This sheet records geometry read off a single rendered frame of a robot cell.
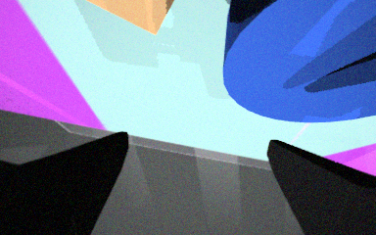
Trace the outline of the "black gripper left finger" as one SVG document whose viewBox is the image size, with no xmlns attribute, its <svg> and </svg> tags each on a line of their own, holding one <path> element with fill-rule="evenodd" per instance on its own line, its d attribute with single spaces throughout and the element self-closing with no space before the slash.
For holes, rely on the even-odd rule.
<svg viewBox="0 0 376 235">
<path fill-rule="evenodd" d="M 91 235 L 127 150 L 120 131 L 25 164 L 0 161 L 0 235 Z"/>
</svg>

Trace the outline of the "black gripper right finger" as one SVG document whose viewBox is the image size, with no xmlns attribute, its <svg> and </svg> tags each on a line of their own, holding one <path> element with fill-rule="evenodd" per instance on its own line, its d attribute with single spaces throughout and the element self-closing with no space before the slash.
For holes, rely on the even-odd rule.
<svg viewBox="0 0 376 235">
<path fill-rule="evenodd" d="M 376 175 L 274 139 L 266 157 L 305 235 L 376 235 Z"/>
</svg>

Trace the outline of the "blue short cylinder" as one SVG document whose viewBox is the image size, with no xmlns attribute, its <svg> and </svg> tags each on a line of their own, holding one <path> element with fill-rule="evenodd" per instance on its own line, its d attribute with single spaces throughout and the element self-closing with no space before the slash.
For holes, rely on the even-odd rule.
<svg viewBox="0 0 376 235">
<path fill-rule="evenodd" d="M 231 0 L 223 82 L 257 115 L 376 116 L 376 0 Z"/>
</svg>

